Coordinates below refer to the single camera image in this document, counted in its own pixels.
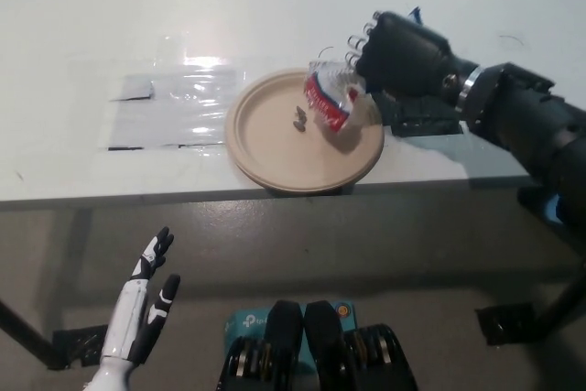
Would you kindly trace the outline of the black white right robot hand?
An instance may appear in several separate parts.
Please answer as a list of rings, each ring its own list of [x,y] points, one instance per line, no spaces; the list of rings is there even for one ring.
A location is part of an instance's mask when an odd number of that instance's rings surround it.
[[[347,40],[345,58],[368,92],[394,98],[432,96],[453,106],[478,65],[454,54],[450,42],[414,16],[377,11]]]

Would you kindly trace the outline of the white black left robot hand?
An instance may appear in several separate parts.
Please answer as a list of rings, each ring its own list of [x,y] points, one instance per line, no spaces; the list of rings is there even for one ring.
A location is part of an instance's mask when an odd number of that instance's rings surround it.
[[[178,293],[180,276],[168,276],[152,305],[147,304],[148,284],[157,269],[164,265],[173,240],[174,235],[164,227],[139,256],[115,304],[103,344],[103,359],[139,365],[151,354]]]

